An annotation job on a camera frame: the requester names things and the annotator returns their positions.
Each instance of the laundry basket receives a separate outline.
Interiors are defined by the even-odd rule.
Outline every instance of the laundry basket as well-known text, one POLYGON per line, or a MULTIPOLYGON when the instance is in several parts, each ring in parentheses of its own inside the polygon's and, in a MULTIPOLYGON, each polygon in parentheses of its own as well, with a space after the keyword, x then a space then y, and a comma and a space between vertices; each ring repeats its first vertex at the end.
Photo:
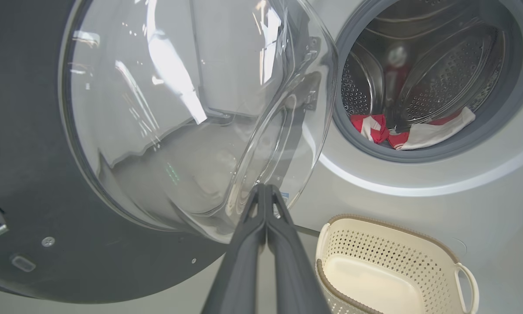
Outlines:
POLYGON ((475 314, 471 272, 438 240, 382 221, 339 215, 319 234, 319 283, 334 314, 475 314), (471 284, 466 308, 459 284, 471 284))

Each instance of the transparent glass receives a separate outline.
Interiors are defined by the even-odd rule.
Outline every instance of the transparent glass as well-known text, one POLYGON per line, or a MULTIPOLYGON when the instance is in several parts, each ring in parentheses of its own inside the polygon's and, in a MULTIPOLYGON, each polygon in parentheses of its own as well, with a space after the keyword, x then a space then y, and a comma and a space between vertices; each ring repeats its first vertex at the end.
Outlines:
POLYGON ((337 84, 335 46, 306 2, 95 0, 72 16, 66 131, 113 209, 228 242, 256 183, 294 203, 337 84))

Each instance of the basket handle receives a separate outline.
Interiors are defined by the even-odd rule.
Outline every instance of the basket handle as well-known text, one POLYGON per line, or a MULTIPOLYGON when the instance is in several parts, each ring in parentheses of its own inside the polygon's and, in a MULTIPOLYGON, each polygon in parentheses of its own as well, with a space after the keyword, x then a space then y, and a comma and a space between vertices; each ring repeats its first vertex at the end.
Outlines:
POLYGON ((479 310, 479 285, 476 283, 475 276, 473 276, 469 268, 466 268, 461 263, 457 263, 455 266, 457 266, 457 270, 455 271, 455 280, 457 281, 457 289, 459 290, 459 298, 461 299, 461 306, 463 307, 463 312, 465 314, 476 314, 476 312, 479 310), (465 276, 467 276, 467 279, 471 284, 472 296, 470 309, 467 309, 467 306, 465 306, 465 300, 463 299, 463 291, 461 290, 461 282, 459 282, 459 271, 465 273, 465 276))

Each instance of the laundry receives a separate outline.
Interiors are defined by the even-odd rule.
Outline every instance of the laundry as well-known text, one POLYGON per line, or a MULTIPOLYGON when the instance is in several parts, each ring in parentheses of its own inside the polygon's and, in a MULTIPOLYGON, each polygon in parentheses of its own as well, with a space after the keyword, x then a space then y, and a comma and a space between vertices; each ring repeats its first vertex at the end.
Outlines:
POLYGON ((385 127, 385 116, 352 115, 351 123, 365 138, 374 143, 389 141, 396 150, 413 150, 431 147, 449 139, 475 120, 475 114, 467 107, 457 113, 430 123, 417 123, 405 133, 395 133, 385 127))

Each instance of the screw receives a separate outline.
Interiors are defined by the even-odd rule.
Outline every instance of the screw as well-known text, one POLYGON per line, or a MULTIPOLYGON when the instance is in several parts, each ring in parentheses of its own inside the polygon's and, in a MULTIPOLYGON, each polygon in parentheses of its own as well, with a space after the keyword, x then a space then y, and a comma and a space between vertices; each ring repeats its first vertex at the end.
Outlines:
POLYGON ((49 248, 50 246, 52 246, 54 244, 54 242, 56 242, 56 240, 53 237, 47 236, 46 238, 44 238, 41 241, 41 245, 44 246, 45 248, 49 248))

